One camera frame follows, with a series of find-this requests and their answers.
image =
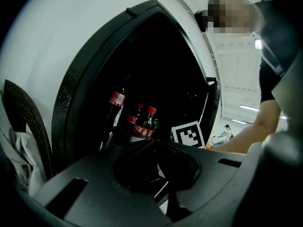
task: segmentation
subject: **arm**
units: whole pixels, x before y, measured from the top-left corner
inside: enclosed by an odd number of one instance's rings
[[[242,130],[232,140],[222,146],[211,148],[216,151],[229,151],[246,154],[249,147],[256,142],[276,132],[281,110],[275,100],[267,100],[260,104],[260,109],[254,123]]]

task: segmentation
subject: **white ceiling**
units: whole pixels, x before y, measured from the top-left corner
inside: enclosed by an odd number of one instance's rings
[[[192,12],[207,8],[208,0],[183,0]],[[253,36],[235,37],[206,32],[217,63],[222,86],[223,119],[253,123],[257,112],[242,109],[240,105],[259,108],[260,86],[258,80],[261,50],[255,48]],[[278,130],[287,128],[280,119]]]

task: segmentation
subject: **red label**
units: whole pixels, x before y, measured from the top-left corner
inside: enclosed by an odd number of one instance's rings
[[[115,106],[122,107],[125,100],[125,95],[119,92],[113,92],[110,96],[109,102]]]
[[[134,128],[133,128],[133,133],[136,136],[150,137],[150,136],[152,136],[152,133],[154,131],[155,130],[149,130],[145,127],[142,127],[142,126],[136,125],[136,124],[134,125]]]
[[[137,117],[129,115],[127,121],[135,124],[137,122],[137,119],[138,119]]]

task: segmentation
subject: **ceiling light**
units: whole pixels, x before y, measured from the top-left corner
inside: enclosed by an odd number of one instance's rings
[[[262,43],[261,40],[257,39],[255,40],[255,48],[261,50],[262,49]]]
[[[246,124],[246,123],[244,123],[244,122],[242,122],[242,121],[238,121],[238,120],[235,120],[235,119],[233,119],[232,121],[235,121],[235,122],[237,122],[237,123]]]
[[[249,110],[252,110],[252,111],[259,112],[259,109],[257,109],[257,108],[247,107],[247,106],[244,106],[244,105],[240,105],[240,108],[245,108],[245,109],[249,109]]]

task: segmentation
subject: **gray fabric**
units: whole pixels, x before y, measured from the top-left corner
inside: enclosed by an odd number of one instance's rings
[[[0,79],[0,144],[15,168],[19,187],[34,196],[46,182],[39,149],[31,133],[13,131],[2,101],[4,85]]]

